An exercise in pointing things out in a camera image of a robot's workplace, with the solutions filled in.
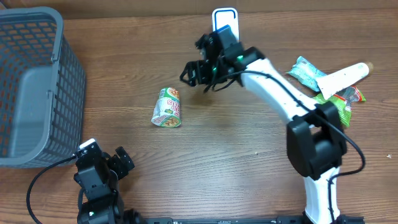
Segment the gray plastic bin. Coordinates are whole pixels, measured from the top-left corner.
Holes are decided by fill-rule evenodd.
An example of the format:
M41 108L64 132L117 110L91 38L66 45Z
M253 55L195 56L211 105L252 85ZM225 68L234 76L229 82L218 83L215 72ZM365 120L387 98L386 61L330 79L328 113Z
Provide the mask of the gray plastic bin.
M56 10L0 10L0 166L70 157L81 142L85 85Z

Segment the wooden table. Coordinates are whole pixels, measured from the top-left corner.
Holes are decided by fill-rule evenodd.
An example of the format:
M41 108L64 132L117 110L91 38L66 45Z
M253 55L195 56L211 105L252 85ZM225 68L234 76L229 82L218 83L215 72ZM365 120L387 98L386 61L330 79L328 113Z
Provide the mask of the wooden table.
M373 62L374 73L358 84L368 101L354 104L346 130L368 164L338 179L338 205L367 223L397 223L398 10L240 14L239 23L244 45L263 51L281 72L300 55L325 73ZM237 84L203 95L202 86L178 80L185 63L200 58L193 43L210 28L211 16L65 21L65 36L87 72L83 139L96 138L109 153L124 146L136 168L120 181L123 200L145 217L298 215L303 181L287 159L277 114ZM180 128L150 122L166 86L180 91ZM359 164L350 147L342 170ZM39 170L0 170L0 221L32 223L25 196ZM32 207L43 223L76 223L75 172L59 167L36 183Z

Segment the paper cup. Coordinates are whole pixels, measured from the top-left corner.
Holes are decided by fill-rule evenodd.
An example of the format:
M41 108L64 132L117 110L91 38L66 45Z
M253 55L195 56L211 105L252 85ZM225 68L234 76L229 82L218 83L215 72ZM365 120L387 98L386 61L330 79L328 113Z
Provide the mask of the paper cup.
M166 128L178 127L181 124L180 93L176 89L161 89L151 121Z

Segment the blue plastic wrapper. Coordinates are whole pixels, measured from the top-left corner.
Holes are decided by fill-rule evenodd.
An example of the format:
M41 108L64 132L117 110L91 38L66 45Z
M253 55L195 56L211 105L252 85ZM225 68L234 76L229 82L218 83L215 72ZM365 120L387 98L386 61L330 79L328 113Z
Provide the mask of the blue plastic wrapper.
M289 75L298 79L299 82L313 91L320 91L316 78L326 76L325 73L319 71L307 59L300 56L291 71L287 72Z

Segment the slotted bin side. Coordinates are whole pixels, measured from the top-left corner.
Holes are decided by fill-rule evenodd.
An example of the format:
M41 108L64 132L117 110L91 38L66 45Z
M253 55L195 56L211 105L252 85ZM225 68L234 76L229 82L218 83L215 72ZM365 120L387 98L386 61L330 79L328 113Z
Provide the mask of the slotted bin side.
M0 11L0 166L44 167L81 142L86 75L48 7Z

